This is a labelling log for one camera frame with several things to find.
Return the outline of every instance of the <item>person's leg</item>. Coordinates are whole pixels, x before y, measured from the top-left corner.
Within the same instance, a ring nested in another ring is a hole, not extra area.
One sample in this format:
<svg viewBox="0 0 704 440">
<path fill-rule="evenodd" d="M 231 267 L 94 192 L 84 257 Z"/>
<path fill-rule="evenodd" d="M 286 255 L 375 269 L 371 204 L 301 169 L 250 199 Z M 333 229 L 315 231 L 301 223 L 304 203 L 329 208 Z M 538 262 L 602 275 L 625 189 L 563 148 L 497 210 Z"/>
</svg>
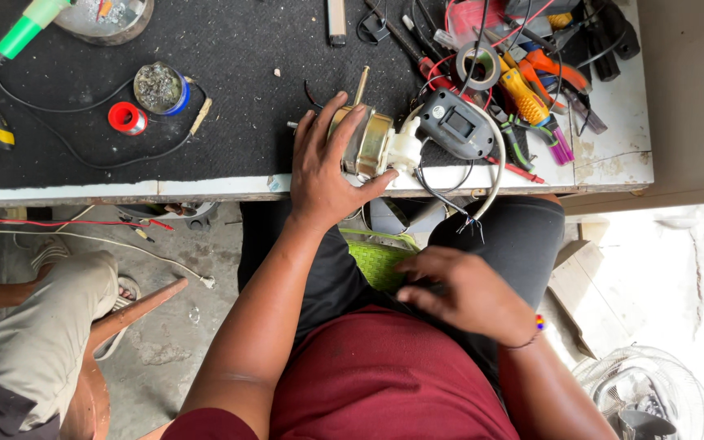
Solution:
<svg viewBox="0 0 704 440">
<path fill-rule="evenodd" d="M 0 322 L 0 386 L 37 403 L 21 430 L 64 418 L 92 321 L 118 295 L 117 272 L 107 251 L 64 259 Z"/>
<path fill-rule="evenodd" d="M 478 200 L 465 209 L 482 206 Z M 499 196 L 481 218 L 480 230 L 455 214 L 436 226 L 428 245 L 454 247 L 480 255 L 534 310 L 540 305 L 564 236 L 564 208 L 552 195 Z M 435 323 L 472 356 L 497 387 L 496 344 L 488 337 Z"/>
<path fill-rule="evenodd" d="M 268 256 L 292 210 L 292 201 L 241 202 L 243 245 L 238 266 L 238 291 L 249 282 Z M 295 345 L 319 325 L 349 311 L 368 282 L 349 253 L 347 241 L 337 226 L 327 231 L 306 281 L 300 307 Z"/>
</svg>

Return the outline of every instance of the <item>black felt mat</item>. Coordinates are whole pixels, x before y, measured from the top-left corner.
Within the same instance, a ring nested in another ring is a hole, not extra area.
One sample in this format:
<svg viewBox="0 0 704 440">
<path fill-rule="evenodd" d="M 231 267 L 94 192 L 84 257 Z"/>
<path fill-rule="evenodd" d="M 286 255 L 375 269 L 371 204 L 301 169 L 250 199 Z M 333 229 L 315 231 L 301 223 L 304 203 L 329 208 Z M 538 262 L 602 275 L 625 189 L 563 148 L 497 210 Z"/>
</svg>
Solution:
<svg viewBox="0 0 704 440">
<path fill-rule="evenodd" d="M 0 0 L 0 37 L 28 3 Z M 390 19 L 402 29 L 400 16 L 407 5 L 389 0 Z M 435 0 L 431 7 L 440 21 L 441 2 Z M 197 136 L 179 152 L 106 172 L 78 163 L 53 134 L 0 91 L 0 111 L 14 126 L 16 140 L 14 152 L 0 153 L 0 188 L 289 172 L 293 138 L 286 123 L 297 121 L 311 107 L 304 79 L 324 102 L 340 89 L 354 93 L 364 65 L 372 68 L 366 103 L 396 117 L 400 126 L 423 80 L 393 38 L 379 46 L 358 41 L 354 27 L 366 12 L 362 0 L 347 0 L 349 36 L 344 48 L 330 48 L 326 42 L 324 0 L 159 0 L 143 34 L 116 47 L 89 45 L 51 25 L 0 67 L 2 82 L 22 99 L 77 108 L 103 98 L 140 66 L 161 60 L 197 80 L 213 98 L 213 106 Z M 200 92 L 192 90 L 183 113 L 149 114 L 146 131 L 128 137 L 115 132 L 106 119 L 110 106 L 120 100 L 134 102 L 132 89 L 85 113 L 40 115 L 87 161 L 109 165 L 171 148 L 183 138 L 202 102 Z M 430 149 L 425 164 L 464 161 Z"/>
</svg>

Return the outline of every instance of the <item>red solder spool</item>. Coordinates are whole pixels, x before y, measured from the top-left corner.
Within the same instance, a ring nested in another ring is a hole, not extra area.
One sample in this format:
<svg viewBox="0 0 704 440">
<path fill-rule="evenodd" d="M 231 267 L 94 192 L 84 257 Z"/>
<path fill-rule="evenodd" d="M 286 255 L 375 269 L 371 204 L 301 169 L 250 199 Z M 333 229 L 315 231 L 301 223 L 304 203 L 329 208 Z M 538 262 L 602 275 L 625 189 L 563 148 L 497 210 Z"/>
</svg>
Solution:
<svg viewBox="0 0 704 440">
<path fill-rule="evenodd" d="M 132 103 L 116 103 L 108 112 L 110 126 L 127 136 L 143 133 L 149 118 Z"/>
</svg>

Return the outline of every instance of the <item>khaki pants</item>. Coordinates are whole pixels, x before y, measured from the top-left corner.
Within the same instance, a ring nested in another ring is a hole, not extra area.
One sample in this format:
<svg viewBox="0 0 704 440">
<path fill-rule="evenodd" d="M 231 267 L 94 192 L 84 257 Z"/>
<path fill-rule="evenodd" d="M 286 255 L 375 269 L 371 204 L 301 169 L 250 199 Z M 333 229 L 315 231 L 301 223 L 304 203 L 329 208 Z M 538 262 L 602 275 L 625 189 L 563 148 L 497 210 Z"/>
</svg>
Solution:
<svg viewBox="0 0 704 440">
<path fill-rule="evenodd" d="M 64 421 L 92 321 L 118 296 L 117 274 L 107 251 L 69 257 L 0 322 L 0 386 L 37 403 L 21 431 L 56 414 Z"/>
</svg>

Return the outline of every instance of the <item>man's hand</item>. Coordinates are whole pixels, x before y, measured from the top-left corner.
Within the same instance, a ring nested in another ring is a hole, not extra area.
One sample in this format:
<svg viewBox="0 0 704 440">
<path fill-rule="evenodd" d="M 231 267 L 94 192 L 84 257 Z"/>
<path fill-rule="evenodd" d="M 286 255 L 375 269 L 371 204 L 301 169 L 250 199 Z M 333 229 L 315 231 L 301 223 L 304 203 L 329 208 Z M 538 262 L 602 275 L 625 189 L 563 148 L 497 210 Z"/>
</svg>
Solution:
<svg viewBox="0 0 704 440">
<path fill-rule="evenodd" d="M 339 92 L 315 117 L 309 110 L 298 124 L 293 154 L 293 180 L 289 193 L 298 222 L 325 233 L 352 211 L 381 196 L 387 185 L 398 177 L 388 170 L 361 187 L 341 175 L 341 158 L 357 125 L 363 119 L 362 104 L 349 112 L 328 139 L 328 128 L 337 110 L 347 102 Z"/>
<path fill-rule="evenodd" d="M 534 311 L 477 255 L 429 246 L 399 263 L 398 272 L 414 281 L 428 276 L 444 285 L 444 296 L 416 286 L 401 287 L 398 299 L 458 329 L 484 334 L 508 347 L 519 347 L 537 331 Z"/>
</svg>

